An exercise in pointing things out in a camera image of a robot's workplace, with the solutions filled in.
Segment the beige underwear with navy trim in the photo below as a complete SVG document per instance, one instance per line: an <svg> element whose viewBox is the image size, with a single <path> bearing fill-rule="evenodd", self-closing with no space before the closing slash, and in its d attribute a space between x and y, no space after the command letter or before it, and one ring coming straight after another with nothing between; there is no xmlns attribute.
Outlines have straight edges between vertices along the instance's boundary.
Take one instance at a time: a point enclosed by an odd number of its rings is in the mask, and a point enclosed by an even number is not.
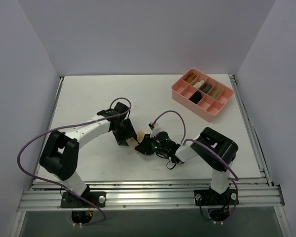
<svg viewBox="0 0 296 237"><path fill-rule="evenodd" d="M138 146L142 142L145 136L145 132L143 130L139 130L136 134L137 134L137 139L130 138L127 140L128 145L132 148L135 148L136 146Z"/></svg>

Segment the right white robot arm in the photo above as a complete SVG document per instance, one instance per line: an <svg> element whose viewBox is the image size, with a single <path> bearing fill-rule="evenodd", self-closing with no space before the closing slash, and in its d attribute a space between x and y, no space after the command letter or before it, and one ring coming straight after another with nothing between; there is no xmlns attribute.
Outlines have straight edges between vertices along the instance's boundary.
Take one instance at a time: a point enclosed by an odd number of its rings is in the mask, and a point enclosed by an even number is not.
<svg viewBox="0 0 296 237"><path fill-rule="evenodd" d="M212 168L209 198L216 204L227 198L230 175L238 180L231 169L238 145L209 127L205 127L197 138L185 139L182 144L172 141L165 131L145 134L135 151L143 155L158 155L174 165L183 164L192 158L203 159Z"/></svg>

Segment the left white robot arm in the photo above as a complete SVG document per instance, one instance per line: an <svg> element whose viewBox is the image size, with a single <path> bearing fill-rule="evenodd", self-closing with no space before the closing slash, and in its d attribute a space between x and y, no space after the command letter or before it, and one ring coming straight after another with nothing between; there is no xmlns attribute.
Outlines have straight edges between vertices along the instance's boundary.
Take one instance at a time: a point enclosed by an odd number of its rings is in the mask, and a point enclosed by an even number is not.
<svg viewBox="0 0 296 237"><path fill-rule="evenodd" d="M130 109L131 106L118 102L114 108L97 112L83 125L69 127L63 132L57 128L48 136L39 164L73 192L72 202L78 207L86 206L90 200L88 186L76 172L79 149L109 132L119 146L128 146L127 141L131 138L137 140L129 118Z"/></svg>

